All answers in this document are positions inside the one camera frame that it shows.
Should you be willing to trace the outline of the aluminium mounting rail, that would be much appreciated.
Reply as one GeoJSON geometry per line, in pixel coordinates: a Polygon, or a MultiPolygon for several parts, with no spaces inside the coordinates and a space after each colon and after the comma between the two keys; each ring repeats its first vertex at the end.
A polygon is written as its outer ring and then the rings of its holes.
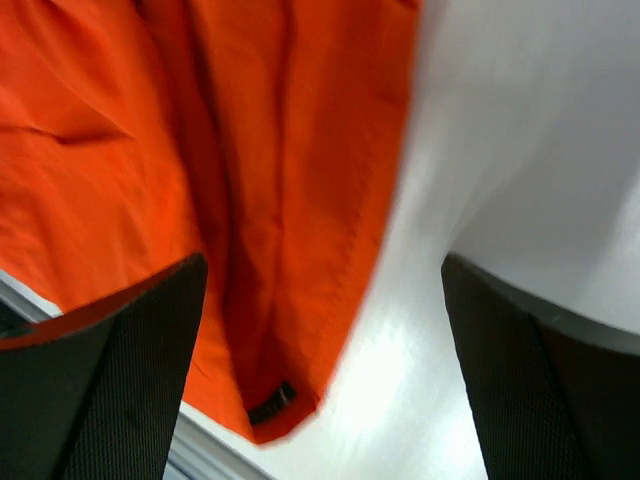
{"type": "MultiPolygon", "coordinates": [[[[1,273],[1,334],[62,314],[57,305],[6,272],[1,273]]],[[[260,479],[270,476],[183,413],[178,415],[165,479],[260,479]]]]}

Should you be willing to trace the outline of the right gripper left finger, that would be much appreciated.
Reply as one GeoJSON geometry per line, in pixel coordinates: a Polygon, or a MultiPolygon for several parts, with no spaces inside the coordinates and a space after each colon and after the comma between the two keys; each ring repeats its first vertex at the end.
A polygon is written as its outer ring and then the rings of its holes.
{"type": "Polygon", "coordinates": [[[193,254],[3,338],[2,477],[161,478],[207,273],[193,254]]]}

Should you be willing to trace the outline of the orange shorts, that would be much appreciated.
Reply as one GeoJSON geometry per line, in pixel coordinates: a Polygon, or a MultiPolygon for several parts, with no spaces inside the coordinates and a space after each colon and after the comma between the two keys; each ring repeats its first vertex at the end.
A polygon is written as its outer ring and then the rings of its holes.
{"type": "Polygon", "coordinates": [[[64,311],[201,251],[187,403],[321,403],[384,236],[418,1],[5,1],[1,268],[64,311]]]}

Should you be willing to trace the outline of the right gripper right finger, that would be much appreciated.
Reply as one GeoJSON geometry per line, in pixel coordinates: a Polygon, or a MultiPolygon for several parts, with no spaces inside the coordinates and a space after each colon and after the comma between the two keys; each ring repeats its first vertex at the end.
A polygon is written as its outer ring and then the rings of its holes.
{"type": "Polygon", "coordinates": [[[457,255],[441,276],[488,477],[637,478],[638,335],[457,255]]]}

